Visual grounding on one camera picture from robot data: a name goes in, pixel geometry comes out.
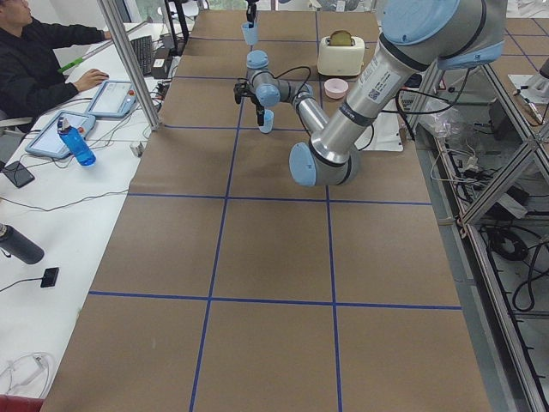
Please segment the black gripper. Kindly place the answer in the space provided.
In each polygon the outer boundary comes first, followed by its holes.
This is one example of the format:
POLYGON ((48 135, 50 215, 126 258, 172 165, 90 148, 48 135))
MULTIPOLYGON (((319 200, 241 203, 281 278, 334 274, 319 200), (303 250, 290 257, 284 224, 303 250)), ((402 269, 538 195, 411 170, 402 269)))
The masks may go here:
POLYGON ((256 121, 258 126, 264 126, 265 113, 264 106, 252 92, 250 84, 247 79, 239 78, 233 87, 233 96, 235 103, 240 105, 243 99, 248 98, 254 104, 256 108, 256 121))
POLYGON ((246 3, 247 3, 246 19, 248 21, 248 28, 252 29, 255 27, 257 0, 246 0, 246 3))

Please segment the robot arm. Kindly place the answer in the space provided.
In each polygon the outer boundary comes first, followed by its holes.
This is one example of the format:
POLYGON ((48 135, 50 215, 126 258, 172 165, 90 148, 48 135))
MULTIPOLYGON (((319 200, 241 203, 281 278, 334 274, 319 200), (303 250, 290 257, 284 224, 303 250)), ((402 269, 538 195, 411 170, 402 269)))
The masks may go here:
POLYGON ((233 89, 240 102, 266 108, 289 103, 311 133, 293 146, 289 168, 303 186, 343 185, 359 170, 356 141, 415 73, 432 63, 441 70, 471 69, 497 60, 504 48, 505 1, 389 1, 377 50, 339 109, 328 117, 305 82, 275 78, 264 51, 246 58, 247 73, 233 89))

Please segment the person's right hand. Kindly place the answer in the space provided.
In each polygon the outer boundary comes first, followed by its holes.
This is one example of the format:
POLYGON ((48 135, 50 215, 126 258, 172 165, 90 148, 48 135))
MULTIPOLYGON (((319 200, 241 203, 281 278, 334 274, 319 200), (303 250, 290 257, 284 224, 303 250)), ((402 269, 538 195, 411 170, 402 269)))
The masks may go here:
POLYGON ((85 72, 76 82, 75 88, 79 92, 87 91, 91 88, 99 86, 103 81, 107 80, 109 75, 98 69, 91 69, 85 72))

